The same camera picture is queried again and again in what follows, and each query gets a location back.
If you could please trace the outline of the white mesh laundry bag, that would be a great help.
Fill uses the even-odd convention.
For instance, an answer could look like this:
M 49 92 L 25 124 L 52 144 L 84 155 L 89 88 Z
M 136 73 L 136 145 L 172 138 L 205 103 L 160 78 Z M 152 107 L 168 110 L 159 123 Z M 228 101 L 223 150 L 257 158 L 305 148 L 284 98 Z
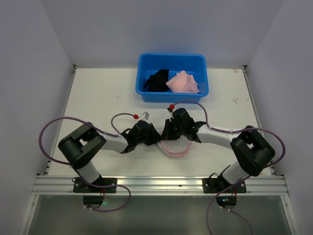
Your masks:
M 179 139 L 173 141 L 163 140 L 158 142 L 157 145 L 168 157 L 180 158 L 188 153 L 192 142 L 188 139 Z

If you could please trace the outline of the pink bra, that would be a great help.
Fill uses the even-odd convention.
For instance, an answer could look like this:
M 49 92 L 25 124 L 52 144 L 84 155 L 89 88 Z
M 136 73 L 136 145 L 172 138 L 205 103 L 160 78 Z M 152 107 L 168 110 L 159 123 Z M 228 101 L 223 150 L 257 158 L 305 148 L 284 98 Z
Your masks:
M 199 93 L 198 84 L 193 75 L 188 74 L 186 71 L 178 72 L 173 78 L 166 82 L 167 87 L 173 93 Z

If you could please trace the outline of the black bra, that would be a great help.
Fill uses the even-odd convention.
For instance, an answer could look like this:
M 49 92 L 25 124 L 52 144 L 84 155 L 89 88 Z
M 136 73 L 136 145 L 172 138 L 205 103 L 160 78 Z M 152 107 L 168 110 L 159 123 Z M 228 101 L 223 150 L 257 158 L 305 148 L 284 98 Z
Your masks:
M 169 87 L 166 85 L 168 82 L 169 70 L 161 69 L 155 74 L 150 75 L 148 79 L 144 80 L 144 92 L 167 92 Z

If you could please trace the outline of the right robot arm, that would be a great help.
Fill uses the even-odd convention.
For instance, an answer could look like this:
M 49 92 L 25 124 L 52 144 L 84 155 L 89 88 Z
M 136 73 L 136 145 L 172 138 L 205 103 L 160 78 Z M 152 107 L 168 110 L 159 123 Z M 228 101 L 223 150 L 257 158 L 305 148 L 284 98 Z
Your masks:
M 171 118 L 166 119 L 160 139 L 174 141 L 181 136 L 233 151 L 237 161 L 217 177 L 222 189 L 247 176 L 258 176 L 275 156 L 275 150 L 256 128 L 248 125 L 243 131 L 230 131 L 209 127 L 204 121 L 194 121 L 184 108 L 173 111 Z

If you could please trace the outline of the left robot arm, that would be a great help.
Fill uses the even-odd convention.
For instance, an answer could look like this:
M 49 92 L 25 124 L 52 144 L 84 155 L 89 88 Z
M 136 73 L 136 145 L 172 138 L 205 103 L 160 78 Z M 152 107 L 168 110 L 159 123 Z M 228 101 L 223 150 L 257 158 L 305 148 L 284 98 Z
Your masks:
M 104 180 L 92 163 L 92 158 L 100 150 L 126 154 L 135 150 L 137 145 L 147 146 L 159 142 L 160 134 L 151 123 L 140 120 L 129 131 L 113 137 L 83 124 L 64 137 L 58 144 L 59 150 L 70 166 L 87 182 L 103 186 Z

